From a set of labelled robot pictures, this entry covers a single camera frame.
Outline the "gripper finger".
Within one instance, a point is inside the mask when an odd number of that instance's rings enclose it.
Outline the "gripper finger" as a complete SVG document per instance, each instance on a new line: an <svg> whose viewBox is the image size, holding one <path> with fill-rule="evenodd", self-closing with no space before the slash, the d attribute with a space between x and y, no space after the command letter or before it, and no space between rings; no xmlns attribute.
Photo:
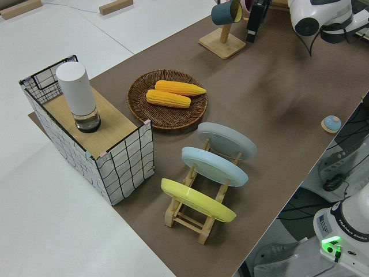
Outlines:
<svg viewBox="0 0 369 277"><path fill-rule="evenodd" d="M246 27L246 42L254 43L256 35L266 17L271 2L271 0L245 1L246 10L249 13Z"/></svg>

